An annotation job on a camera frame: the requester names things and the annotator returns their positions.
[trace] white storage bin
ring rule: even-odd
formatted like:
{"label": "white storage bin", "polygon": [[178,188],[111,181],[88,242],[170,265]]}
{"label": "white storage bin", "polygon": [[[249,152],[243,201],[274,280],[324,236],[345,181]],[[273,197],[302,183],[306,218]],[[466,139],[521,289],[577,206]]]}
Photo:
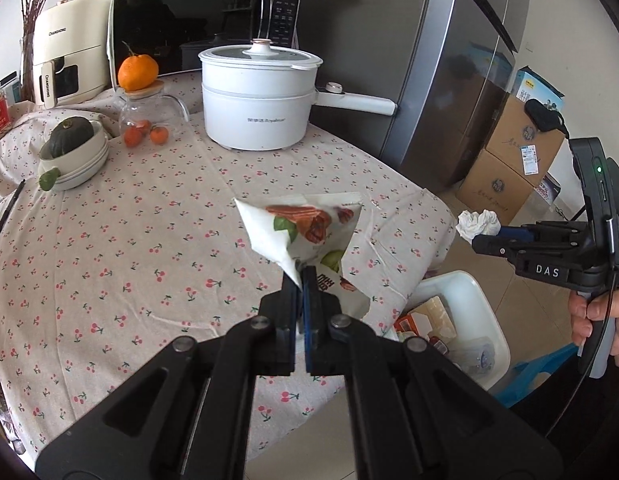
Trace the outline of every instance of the white storage bin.
{"label": "white storage bin", "polygon": [[492,340],[496,355],[494,368],[477,379],[477,383],[484,389],[490,389],[507,373],[510,352],[483,290],[472,275],[463,270],[455,270],[423,280],[414,289],[407,304],[414,308],[435,296],[441,298],[456,327],[457,338],[450,346],[479,337],[489,337]]}

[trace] microwave oven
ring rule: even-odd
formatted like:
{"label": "microwave oven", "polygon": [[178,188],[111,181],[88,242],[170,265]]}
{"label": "microwave oven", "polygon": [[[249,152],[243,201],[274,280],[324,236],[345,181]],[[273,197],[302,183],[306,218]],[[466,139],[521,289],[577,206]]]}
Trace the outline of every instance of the microwave oven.
{"label": "microwave oven", "polygon": [[292,47],[300,0],[112,0],[108,52],[112,81],[129,56],[149,54],[159,75],[200,70],[199,52],[269,38]]}

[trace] green pumpkin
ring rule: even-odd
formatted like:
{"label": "green pumpkin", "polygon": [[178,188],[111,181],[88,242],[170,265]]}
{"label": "green pumpkin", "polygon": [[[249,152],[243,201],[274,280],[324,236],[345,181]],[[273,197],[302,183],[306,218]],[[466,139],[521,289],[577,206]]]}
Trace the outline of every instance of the green pumpkin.
{"label": "green pumpkin", "polygon": [[65,155],[85,144],[94,136],[94,128],[85,117],[68,117],[59,123],[50,135],[50,155]]}

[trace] cable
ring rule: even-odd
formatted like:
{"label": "cable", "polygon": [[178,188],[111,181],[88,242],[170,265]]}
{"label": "cable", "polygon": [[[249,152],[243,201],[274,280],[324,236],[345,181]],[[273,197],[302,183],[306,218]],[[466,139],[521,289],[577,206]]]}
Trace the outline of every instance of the cable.
{"label": "cable", "polygon": [[554,429],[556,428],[556,426],[560,422],[560,419],[563,418],[563,415],[565,415],[565,412],[569,409],[570,404],[574,400],[574,397],[576,397],[576,394],[578,393],[581,385],[585,381],[585,378],[589,377],[589,374],[592,371],[593,362],[596,359],[596,355],[598,354],[598,351],[601,349],[601,344],[603,343],[603,337],[605,336],[605,331],[607,330],[607,325],[609,323],[609,315],[611,314],[611,303],[612,303],[612,299],[614,297],[614,290],[616,289],[616,284],[617,284],[617,281],[618,281],[618,276],[619,276],[618,271],[616,269],[614,269],[614,274],[613,274],[612,279],[611,279],[611,288],[609,289],[609,297],[608,297],[608,300],[607,300],[607,310],[605,311],[605,320],[603,320],[603,330],[601,331],[601,335],[599,336],[598,341],[596,343],[596,350],[592,354],[592,357],[590,358],[590,361],[589,361],[589,364],[587,365],[587,369],[586,369],[585,373],[582,374],[580,379],[578,380],[578,383],[576,384],[576,387],[574,388],[574,391],[572,392],[572,395],[567,400],[567,403],[565,404],[565,406],[563,407],[561,412],[558,414],[558,416],[557,416],[556,420],[554,421],[554,423],[549,427],[549,429],[545,433],[545,438],[547,438],[549,436],[549,434],[552,431],[554,431]]}
{"label": "cable", "polygon": [[578,220],[578,217],[579,217],[580,215],[582,215],[584,212],[585,212],[585,206],[583,206],[582,208],[580,208],[580,209],[578,210],[578,213],[576,213],[574,216],[572,216],[572,219],[570,220],[570,222],[573,222],[573,221],[575,221],[575,220]]}

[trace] white snack bag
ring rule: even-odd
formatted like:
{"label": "white snack bag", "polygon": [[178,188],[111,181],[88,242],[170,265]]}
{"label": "white snack bag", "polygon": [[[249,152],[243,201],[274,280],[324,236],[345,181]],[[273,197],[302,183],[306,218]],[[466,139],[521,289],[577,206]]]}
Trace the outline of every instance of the white snack bag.
{"label": "white snack bag", "polygon": [[369,298],[343,278],[341,268],[361,214],[360,193],[234,200],[253,251],[276,262],[298,287],[298,269],[316,266],[318,288],[334,294],[344,314],[367,314]]}

